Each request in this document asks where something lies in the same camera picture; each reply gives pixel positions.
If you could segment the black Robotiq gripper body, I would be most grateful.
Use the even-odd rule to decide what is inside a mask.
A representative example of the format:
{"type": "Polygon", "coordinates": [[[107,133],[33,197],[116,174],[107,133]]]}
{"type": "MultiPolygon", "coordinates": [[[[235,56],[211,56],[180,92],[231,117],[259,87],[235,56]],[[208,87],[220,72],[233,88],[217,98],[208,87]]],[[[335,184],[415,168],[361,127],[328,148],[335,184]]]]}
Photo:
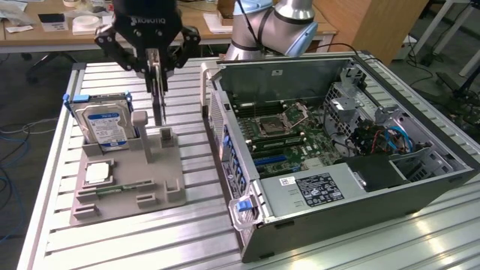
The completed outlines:
{"type": "Polygon", "coordinates": [[[136,54],[117,46],[112,58],[125,70],[147,72],[156,65],[167,78],[175,69],[176,56],[168,47],[183,29],[176,1],[113,1],[112,28],[132,45],[136,54]]]}

